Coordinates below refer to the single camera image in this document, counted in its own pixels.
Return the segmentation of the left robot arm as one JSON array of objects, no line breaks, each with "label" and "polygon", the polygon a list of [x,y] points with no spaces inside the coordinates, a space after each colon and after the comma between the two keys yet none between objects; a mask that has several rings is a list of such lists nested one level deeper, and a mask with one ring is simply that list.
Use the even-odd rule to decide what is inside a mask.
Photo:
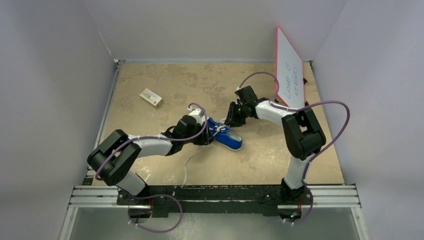
[{"label": "left robot arm", "polygon": [[138,205],[149,199],[148,184],[131,167],[138,158],[172,156],[186,144],[207,146],[214,141],[206,117],[184,115],[175,126],[155,136],[131,136],[123,130],[113,131],[87,158],[95,176],[108,186],[129,193]]}]

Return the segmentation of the blue canvas sneaker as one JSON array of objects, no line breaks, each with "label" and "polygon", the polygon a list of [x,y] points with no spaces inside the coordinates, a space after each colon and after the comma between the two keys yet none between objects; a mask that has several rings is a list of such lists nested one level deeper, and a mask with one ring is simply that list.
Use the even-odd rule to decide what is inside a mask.
[{"label": "blue canvas sneaker", "polygon": [[208,129],[216,142],[232,151],[238,151],[242,148],[243,139],[228,126],[212,117],[208,117],[207,123]]}]

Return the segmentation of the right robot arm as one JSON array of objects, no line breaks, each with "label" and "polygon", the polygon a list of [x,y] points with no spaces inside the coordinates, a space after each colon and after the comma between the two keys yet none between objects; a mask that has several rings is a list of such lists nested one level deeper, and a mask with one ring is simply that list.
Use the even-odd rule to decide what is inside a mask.
[{"label": "right robot arm", "polygon": [[236,101],[229,104],[225,125],[235,128],[246,124],[247,118],[272,122],[283,128],[285,144],[291,154],[289,167],[281,181],[282,200],[294,203],[306,191],[305,178],[310,160],[326,143],[325,134],[312,109],[284,110],[267,98],[258,98],[251,86],[235,91]]}]

